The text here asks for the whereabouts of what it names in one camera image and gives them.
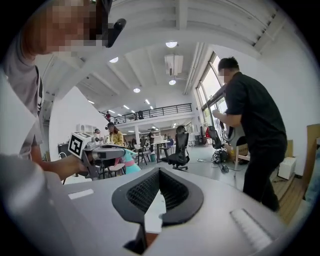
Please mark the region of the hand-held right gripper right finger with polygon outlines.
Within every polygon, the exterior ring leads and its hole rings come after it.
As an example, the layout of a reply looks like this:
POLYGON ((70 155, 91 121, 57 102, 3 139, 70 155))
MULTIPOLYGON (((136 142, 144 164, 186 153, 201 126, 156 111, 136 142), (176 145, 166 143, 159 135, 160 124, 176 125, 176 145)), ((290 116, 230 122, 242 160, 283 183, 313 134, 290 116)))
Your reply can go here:
POLYGON ((163 227, 188 222, 204 203, 204 193, 196 184, 165 168, 159 169, 159 190, 166 208, 162 215, 163 227))

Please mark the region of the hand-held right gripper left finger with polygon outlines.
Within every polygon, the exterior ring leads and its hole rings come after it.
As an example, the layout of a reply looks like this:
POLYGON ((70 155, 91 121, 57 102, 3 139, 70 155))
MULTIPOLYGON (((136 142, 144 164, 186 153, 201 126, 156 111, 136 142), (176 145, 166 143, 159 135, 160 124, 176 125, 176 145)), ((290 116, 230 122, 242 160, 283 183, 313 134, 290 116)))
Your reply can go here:
POLYGON ((154 168, 118 187, 111 197, 112 205, 119 215, 125 221, 139 225, 135 239, 124 245, 136 254, 143 254, 147 249, 145 214, 160 189, 159 171, 159 168, 154 168))

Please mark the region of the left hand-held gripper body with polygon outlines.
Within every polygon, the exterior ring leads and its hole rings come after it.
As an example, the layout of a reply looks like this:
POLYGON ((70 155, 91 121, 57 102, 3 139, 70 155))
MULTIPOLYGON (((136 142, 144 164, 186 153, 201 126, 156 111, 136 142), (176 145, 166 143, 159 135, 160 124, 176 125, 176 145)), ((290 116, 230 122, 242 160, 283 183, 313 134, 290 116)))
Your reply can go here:
POLYGON ((88 170, 88 179, 100 180, 106 177, 109 166, 125 155, 125 149, 118 145, 96 144, 96 138, 75 131, 70 135, 68 151, 79 158, 88 170))

